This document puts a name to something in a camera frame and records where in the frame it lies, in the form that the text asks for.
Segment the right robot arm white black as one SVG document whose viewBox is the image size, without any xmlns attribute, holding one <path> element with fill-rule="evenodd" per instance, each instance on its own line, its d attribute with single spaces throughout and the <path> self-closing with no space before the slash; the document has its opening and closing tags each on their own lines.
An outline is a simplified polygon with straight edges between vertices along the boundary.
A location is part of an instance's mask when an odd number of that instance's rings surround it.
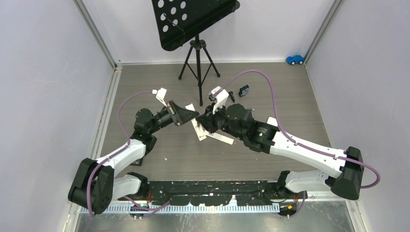
<svg viewBox="0 0 410 232">
<path fill-rule="evenodd" d="M 205 131 L 220 130 L 239 139 L 252 151 L 284 156 L 315 168 L 299 173 L 282 171 L 276 185 L 278 196 L 286 199 L 303 191 L 331 191 L 344 199 L 359 199 L 364 173 L 360 149 L 329 148 L 285 136 L 275 118 L 269 117 L 266 122 L 255 120 L 251 111 L 240 104 L 215 112 L 212 108 L 208 106 L 205 113 L 196 118 Z"/>
</svg>

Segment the white remote control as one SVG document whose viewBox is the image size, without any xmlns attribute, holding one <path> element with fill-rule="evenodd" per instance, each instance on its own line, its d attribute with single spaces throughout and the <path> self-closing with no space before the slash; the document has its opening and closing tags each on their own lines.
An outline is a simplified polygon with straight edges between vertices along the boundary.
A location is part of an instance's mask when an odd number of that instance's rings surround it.
<svg viewBox="0 0 410 232">
<path fill-rule="evenodd" d="M 186 105 L 185 108 L 188 109 L 188 110 L 191 110 L 191 111 L 195 111 L 195 108 L 194 108 L 192 103 L 189 104 L 189 105 Z M 191 120 L 191 123 L 192 123 L 193 128 L 195 130 L 195 133 L 198 137 L 198 140 L 202 141 L 202 140 L 206 139 L 206 133 L 205 133 L 202 125 L 200 125 L 195 118 Z"/>
</svg>

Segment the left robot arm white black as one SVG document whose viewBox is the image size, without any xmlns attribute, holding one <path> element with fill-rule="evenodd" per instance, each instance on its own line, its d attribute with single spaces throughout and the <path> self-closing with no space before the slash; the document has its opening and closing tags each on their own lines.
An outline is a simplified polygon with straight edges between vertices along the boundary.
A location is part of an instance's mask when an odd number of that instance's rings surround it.
<svg viewBox="0 0 410 232">
<path fill-rule="evenodd" d="M 85 158 L 80 162 L 68 200 L 93 215 L 103 213 L 112 200 L 131 196 L 143 200 L 149 192 L 147 177 L 135 172 L 123 177 L 118 174 L 153 150 L 155 132 L 171 124 L 184 125 L 197 116 L 199 112 L 182 108 L 174 101 L 167 102 L 156 114 L 140 109 L 135 115 L 133 134 L 122 147 L 96 160 Z"/>
</svg>

